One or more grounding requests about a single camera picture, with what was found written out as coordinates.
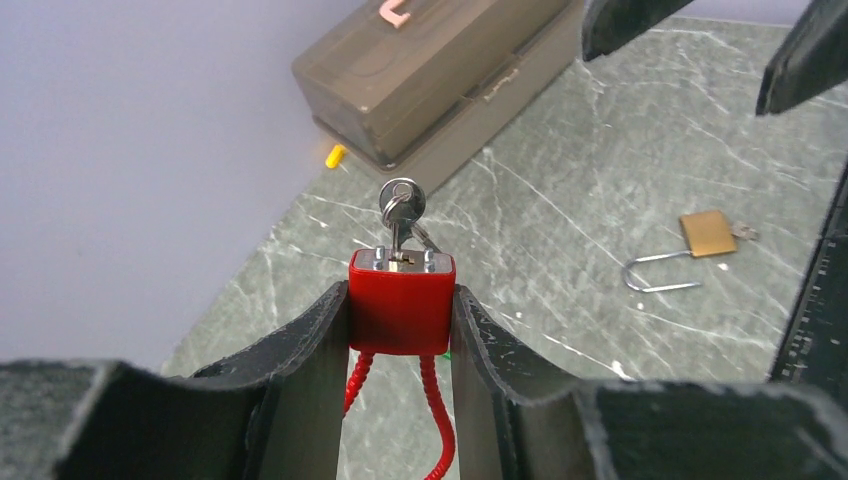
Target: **toolbox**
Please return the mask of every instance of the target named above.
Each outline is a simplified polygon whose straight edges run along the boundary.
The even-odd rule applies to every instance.
[[[582,14],[582,0],[367,1],[292,70],[318,126],[373,175],[430,192],[574,60]]]

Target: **countertop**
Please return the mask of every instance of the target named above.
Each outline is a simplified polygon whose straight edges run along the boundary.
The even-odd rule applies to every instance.
[[[457,259],[457,281],[581,377],[763,380],[848,150],[845,87],[754,117],[787,31],[673,18],[576,62],[428,199],[421,224]],[[188,375],[249,345],[345,279],[355,249],[389,243],[379,187],[352,162],[323,173],[163,372]],[[684,249],[678,217],[711,209],[759,241],[637,271],[700,288],[624,286],[624,262]],[[439,374],[450,409],[448,360]],[[417,363],[378,357],[345,420],[339,477],[421,478],[439,449]]]

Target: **red cable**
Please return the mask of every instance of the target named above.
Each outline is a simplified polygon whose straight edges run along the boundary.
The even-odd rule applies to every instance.
[[[456,453],[456,438],[453,434],[450,417],[445,409],[445,403],[442,401],[442,393],[439,391],[439,381],[436,378],[436,359],[433,356],[422,356],[420,360],[424,395],[427,397],[430,411],[433,412],[433,420],[436,421],[436,426],[439,427],[439,434],[442,437],[442,455],[433,470],[424,477],[424,480],[441,480],[453,463],[453,456]],[[359,358],[356,359],[356,365],[353,367],[353,373],[351,373],[345,389],[345,415],[350,410],[350,406],[353,405],[353,401],[356,400],[365,379],[368,378],[372,363],[374,363],[373,353],[360,353]]]
[[[350,378],[347,381],[347,388],[345,388],[345,415],[350,410],[350,406],[353,405],[353,401],[356,400],[356,396],[359,395],[359,391],[362,390],[362,385],[365,383],[365,379],[368,378],[368,371],[371,370],[372,363],[374,363],[373,353],[362,352],[359,354],[359,358],[356,359],[353,373],[350,374]]]
[[[427,403],[430,404],[430,411],[433,412],[433,420],[436,421],[439,434],[442,436],[442,456],[439,457],[439,462],[436,463],[430,474],[424,477],[424,480],[440,480],[453,463],[453,455],[456,453],[456,438],[453,435],[453,426],[450,423],[448,411],[445,409],[445,403],[442,401],[442,393],[439,391],[439,381],[436,378],[436,360],[433,356],[422,356],[420,358],[421,383],[424,384],[424,395],[427,396]]]

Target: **yellow cap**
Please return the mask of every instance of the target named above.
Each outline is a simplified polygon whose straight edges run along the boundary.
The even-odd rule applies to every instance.
[[[336,145],[333,147],[333,150],[330,151],[330,154],[327,155],[327,160],[324,162],[327,165],[327,168],[338,167],[346,153],[347,149],[342,145]]]

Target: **wall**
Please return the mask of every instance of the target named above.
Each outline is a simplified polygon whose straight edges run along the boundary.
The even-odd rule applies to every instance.
[[[0,2],[0,359],[157,368],[322,168],[289,64],[359,4]]]

